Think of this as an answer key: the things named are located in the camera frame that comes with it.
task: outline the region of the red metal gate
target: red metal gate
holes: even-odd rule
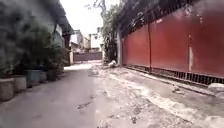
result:
[[[141,27],[124,39],[124,64],[224,83],[223,8],[223,0],[198,0]]]
[[[124,64],[150,67],[148,25],[128,35],[123,42]]]

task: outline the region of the curb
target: curb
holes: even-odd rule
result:
[[[132,69],[129,69],[129,68],[125,68],[125,69],[130,70],[131,72],[136,73],[138,75],[141,75],[143,77],[147,77],[149,79],[161,81],[163,83],[172,84],[172,85],[178,86],[178,87],[186,89],[186,90],[190,90],[190,91],[194,91],[194,92],[201,93],[201,94],[204,94],[204,95],[216,97],[216,94],[209,91],[208,89],[203,89],[203,88],[200,88],[200,87],[191,86],[191,85],[180,83],[180,82],[177,82],[177,81],[172,81],[172,80],[168,80],[168,79],[164,79],[164,78],[159,78],[159,77],[156,77],[156,76],[153,76],[153,75],[150,75],[150,74],[146,74],[146,73],[142,73],[142,72],[132,70]]]

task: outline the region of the concrete road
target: concrete road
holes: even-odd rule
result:
[[[188,108],[183,105],[188,102],[179,102],[177,97],[181,96],[171,95],[162,83],[141,80],[126,69],[102,69],[99,63],[65,69],[61,80],[0,104],[0,128],[224,127],[220,124],[222,115],[210,116],[193,106]]]

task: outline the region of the tree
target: tree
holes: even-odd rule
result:
[[[87,7],[89,10],[92,9],[92,5],[90,5],[90,4],[87,4],[85,7]],[[105,0],[96,0],[93,3],[93,7],[101,8],[101,17],[103,18],[107,12],[106,1]]]
[[[115,21],[118,18],[118,14],[121,10],[120,5],[114,5],[103,17],[103,38],[104,38],[104,50],[108,61],[116,60],[117,57],[117,45],[115,37]]]

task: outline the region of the roof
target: roof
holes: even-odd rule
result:
[[[49,9],[52,17],[55,19],[56,23],[63,30],[63,34],[74,34],[73,28],[71,27],[68,19],[66,17],[66,12],[62,7],[59,0],[41,0],[47,9]]]

